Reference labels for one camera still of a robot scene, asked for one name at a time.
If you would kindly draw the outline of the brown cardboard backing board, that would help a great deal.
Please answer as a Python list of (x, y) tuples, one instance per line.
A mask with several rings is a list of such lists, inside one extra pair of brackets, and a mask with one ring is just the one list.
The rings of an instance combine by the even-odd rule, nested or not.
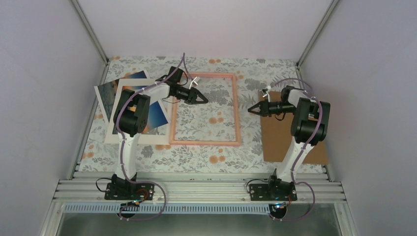
[[(264, 160), (268, 162), (282, 162), (292, 141), (291, 125), (294, 114), (272, 115), (260, 117), (261, 135)], [(303, 164), (328, 164), (328, 154), (324, 142), (317, 145), (307, 154)]]

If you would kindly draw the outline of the pink wooden picture frame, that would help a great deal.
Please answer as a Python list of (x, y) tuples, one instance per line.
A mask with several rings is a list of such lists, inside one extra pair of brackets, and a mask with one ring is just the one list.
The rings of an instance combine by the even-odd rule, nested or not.
[(170, 145), (189, 145), (189, 146), (230, 146), (238, 147), (241, 145), (241, 131), (240, 131), (240, 118), (239, 118), (239, 107), (238, 107), (238, 95), (237, 95), (237, 77), (235, 73), (218, 73), (218, 72), (190, 72), (191, 76), (198, 76), (200, 78), (228, 78), (232, 82), (232, 103), (234, 111), (234, 122), (235, 122), (235, 141), (193, 141), (193, 140), (175, 140), (176, 122), (177, 122), (177, 110), (178, 103), (173, 105), (171, 118), (171, 128), (169, 135)]

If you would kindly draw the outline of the white photo mat board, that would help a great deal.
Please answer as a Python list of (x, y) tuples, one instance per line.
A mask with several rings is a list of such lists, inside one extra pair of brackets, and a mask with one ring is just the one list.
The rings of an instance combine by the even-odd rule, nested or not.
[[(116, 105), (120, 100), (121, 92), (125, 89), (138, 91), (153, 83), (153, 79), (121, 79), (119, 81), (104, 143), (117, 144), (119, 142), (118, 132), (113, 118), (115, 117)], [(150, 105), (147, 127), (145, 133), (139, 137), (139, 144), (167, 145), (169, 143), (172, 101), (171, 98), (167, 99), (166, 102), (160, 99)]]

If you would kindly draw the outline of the sunset photo print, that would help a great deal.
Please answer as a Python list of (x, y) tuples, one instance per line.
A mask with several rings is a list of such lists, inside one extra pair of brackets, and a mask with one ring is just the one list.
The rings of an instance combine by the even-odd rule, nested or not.
[(160, 100), (168, 97), (168, 85), (147, 87), (123, 86), (113, 115), (113, 133), (124, 132), (133, 137), (169, 123)]

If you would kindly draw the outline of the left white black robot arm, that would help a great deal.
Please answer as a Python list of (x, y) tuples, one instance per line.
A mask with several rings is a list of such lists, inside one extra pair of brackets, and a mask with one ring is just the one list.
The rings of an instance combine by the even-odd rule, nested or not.
[(183, 70), (172, 67), (168, 75), (139, 91), (125, 89), (121, 92), (113, 118), (119, 136), (119, 164), (112, 175), (111, 186), (124, 199), (133, 198), (138, 189), (137, 145), (148, 124), (151, 104), (170, 96), (189, 105), (207, 104), (209, 101), (198, 89), (179, 84), (183, 73)]

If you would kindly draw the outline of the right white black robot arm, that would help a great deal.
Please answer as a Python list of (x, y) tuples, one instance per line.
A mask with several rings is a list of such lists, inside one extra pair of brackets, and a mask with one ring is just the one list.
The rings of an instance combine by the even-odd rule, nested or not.
[(280, 99), (272, 101), (270, 87), (262, 90), (263, 100), (248, 108), (262, 117), (264, 160), (280, 162), (265, 184), (253, 184), (261, 198), (272, 200), (295, 197), (296, 172), (308, 153), (322, 142), (328, 130), (330, 104), (309, 97), (307, 91), (286, 86)]

